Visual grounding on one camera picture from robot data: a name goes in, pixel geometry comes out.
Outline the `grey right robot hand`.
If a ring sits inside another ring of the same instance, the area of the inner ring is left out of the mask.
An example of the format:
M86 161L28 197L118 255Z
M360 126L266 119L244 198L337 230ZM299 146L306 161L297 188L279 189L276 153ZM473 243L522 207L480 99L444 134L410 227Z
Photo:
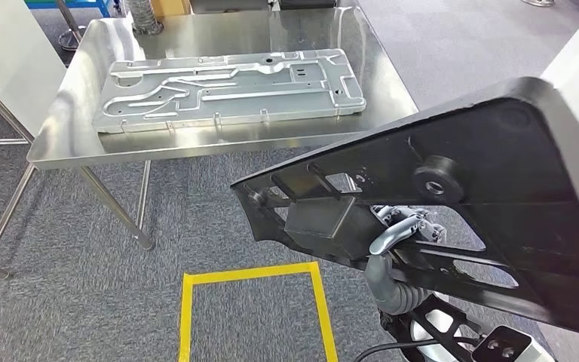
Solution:
M427 209L373 205L371 210L387 228L369 245L369 256L384 255L407 238L434 243L446 239L446 228L435 223Z

